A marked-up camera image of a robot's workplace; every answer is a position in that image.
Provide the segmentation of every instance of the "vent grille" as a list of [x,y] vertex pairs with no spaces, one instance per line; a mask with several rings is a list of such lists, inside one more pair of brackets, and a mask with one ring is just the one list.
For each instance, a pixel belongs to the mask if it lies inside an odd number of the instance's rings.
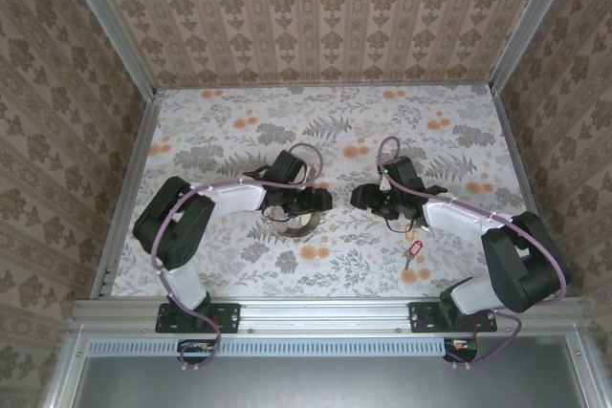
[[[178,338],[96,338],[89,342],[89,357],[177,356]],[[427,356],[444,355],[443,338],[393,339],[272,339],[227,337],[219,356]],[[202,354],[186,353],[186,356]]]

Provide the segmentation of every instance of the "table surface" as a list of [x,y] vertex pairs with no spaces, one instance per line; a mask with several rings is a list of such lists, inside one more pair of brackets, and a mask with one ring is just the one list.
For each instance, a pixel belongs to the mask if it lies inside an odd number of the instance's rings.
[[[176,90],[164,94],[124,243],[114,296],[164,295],[149,257],[131,229],[165,180],[216,183],[271,163],[297,142],[324,158],[318,186],[334,209],[307,236],[279,236],[260,213],[210,222],[196,266],[213,296],[437,296],[455,282],[486,272],[481,247],[442,231],[416,230],[424,247],[349,204],[359,184],[378,180],[380,141],[402,141],[426,186],[439,184],[490,211],[524,210],[492,96],[480,86],[344,86]],[[308,150],[295,153],[310,164]],[[405,229],[404,222],[392,222]]]

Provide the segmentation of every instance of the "red key tag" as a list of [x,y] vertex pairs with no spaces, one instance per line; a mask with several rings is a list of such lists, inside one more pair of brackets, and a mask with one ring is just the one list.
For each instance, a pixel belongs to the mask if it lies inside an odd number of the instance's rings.
[[410,254],[412,258],[414,258],[417,256],[417,254],[421,251],[422,248],[423,248],[423,243],[421,241],[415,241],[414,243],[412,243],[412,246],[410,246],[410,248],[408,249],[408,253]]

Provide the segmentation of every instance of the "patterned wallpaper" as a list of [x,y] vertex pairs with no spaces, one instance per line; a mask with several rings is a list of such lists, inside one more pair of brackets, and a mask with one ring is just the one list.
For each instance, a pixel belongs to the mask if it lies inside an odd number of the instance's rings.
[[141,115],[85,0],[0,0],[0,406],[50,381]]
[[612,364],[612,0],[555,0],[502,97]]
[[157,85],[484,81],[528,0],[111,0]]

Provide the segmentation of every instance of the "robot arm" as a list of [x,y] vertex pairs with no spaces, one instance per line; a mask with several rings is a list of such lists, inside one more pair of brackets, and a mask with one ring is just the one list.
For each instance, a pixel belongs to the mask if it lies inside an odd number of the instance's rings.
[[[409,189],[429,195],[446,196],[445,188],[425,188],[407,157],[398,157],[384,165],[385,172],[395,182]],[[383,178],[380,185],[360,185],[353,191],[351,204],[371,208],[372,212],[388,220],[400,214],[423,228],[449,231],[460,238],[482,247],[489,276],[469,278],[452,286],[441,295],[441,309],[449,323],[478,311],[508,308],[524,312],[559,290],[559,280],[552,265],[526,239],[505,225],[466,210],[452,203],[428,200],[393,188]],[[512,217],[499,214],[514,225],[534,236],[555,257],[569,283],[569,272],[558,249],[539,217],[524,212]]]
[[[272,166],[264,166],[249,177],[266,183],[292,183],[306,164],[288,152],[281,152]],[[170,209],[193,187],[179,177],[168,179],[134,224],[134,236],[147,253]],[[322,188],[280,188],[257,183],[228,183],[201,191],[179,209],[160,242],[157,258],[166,273],[164,279],[173,295],[191,310],[205,313],[210,298],[200,280],[194,255],[210,220],[234,212],[261,210],[280,205],[289,217],[332,208],[330,193]]]

